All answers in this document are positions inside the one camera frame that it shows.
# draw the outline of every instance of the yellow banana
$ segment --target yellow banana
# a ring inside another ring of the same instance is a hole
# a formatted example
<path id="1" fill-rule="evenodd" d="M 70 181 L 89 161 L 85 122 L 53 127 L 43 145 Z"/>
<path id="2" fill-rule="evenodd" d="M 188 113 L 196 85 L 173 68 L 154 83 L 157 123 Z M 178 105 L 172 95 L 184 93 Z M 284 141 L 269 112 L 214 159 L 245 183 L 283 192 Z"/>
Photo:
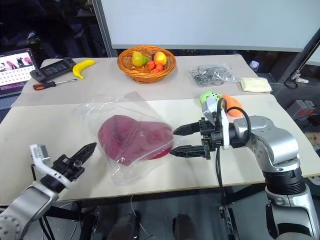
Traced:
<path id="1" fill-rule="evenodd" d="M 84 60 L 82 62 L 77 63 L 72 68 L 73 75 L 75 75 L 78 78 L 84 79 L 84 76 L 82 76 L 82 74 L 81 74 L 83 69 L 90 67 L 91 65 L 93 65 L 95 63 L 96 63 L 96 61 L 92 60 L 92 59 L 87 59 L 87 60 Z"/>

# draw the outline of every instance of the yellow sponge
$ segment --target yellow sponge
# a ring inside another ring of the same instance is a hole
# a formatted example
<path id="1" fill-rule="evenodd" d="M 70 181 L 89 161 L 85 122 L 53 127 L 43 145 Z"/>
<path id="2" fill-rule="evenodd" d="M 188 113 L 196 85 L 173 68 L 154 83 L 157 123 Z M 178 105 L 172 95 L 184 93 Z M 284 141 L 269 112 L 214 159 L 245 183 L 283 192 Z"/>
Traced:
<path id="1" fill-rule="evenodd" d="M 271 86 L 264 77 L 242 77 L 241 87 L 243 91 L 252 93 L 271 92 Z"/>

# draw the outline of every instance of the clear plastic bag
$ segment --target clear plastic bag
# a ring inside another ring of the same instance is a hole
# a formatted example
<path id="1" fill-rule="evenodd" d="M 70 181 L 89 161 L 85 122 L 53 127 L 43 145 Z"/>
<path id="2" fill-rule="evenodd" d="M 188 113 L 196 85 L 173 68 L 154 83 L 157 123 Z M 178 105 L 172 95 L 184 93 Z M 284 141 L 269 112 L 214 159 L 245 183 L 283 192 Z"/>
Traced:
<path id="1" fill-rule="evenodd" d="M 117 99 L 96 97 L 76 113 L 99 143 L 116 184 L 142 177 L 163 163 L 173 146 L 171 127 L 136 92 Z"/>
<path id="2" fill-rule="evenodd" d="M 192 68 L 190 73 L 199 87 L 219 86 L 239 81 L 226 64 L 200 65 Z"/>

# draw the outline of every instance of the fruit basket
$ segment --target fruit basket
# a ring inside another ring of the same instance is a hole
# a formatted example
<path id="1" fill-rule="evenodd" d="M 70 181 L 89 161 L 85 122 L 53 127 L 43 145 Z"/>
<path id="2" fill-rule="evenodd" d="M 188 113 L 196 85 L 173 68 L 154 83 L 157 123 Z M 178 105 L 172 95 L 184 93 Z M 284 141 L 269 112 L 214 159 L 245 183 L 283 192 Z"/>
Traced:
<path id="1" fill-rule="evenodd" d="M 152 56 L 157 52 L 162 52 L 166 56 L 166 63 L 163 66 L 163 70 L 158 73 L 152 73 L 151 70 L 146 66 L 134 66 L 133 65 L 133 53 L 141 52 L 148 60 L 152 60 Z M 140 84 L 152 84 L 159 82 L 170 74 L 177 65 L 175 56 L 158 46 L 152 45 L 140 45 L 129 48 L 123 51 L 117 60 L 118 67 L 125 74 L 129 75 L 133 80 Z"/>

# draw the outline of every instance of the orange toy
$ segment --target orange toy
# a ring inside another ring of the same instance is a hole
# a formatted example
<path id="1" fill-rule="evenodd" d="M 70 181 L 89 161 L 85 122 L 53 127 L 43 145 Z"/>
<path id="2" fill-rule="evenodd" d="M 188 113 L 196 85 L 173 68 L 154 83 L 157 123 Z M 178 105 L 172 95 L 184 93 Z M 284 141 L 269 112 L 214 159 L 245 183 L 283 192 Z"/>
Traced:
<path id="1" fill-rule="evenodd" d="M 244 107 L 242 106 L 242 104 L 240 102 L 238 102 L 235 98 L 233 98 L 232 96 L 229 96 L 227 94 L 223 94 L 222 97 L 226 100 L 226 103 L 228 104 L 228 109 L 231 107 L 239 107 L 241 109 L 244 109 Z M 228 112 L 228 114 L 230 114 L 231 116 L 234 117 L 241 117 L 242 116 L 242 112 L 240 112 L 237 109 L 232 109 Z"/>

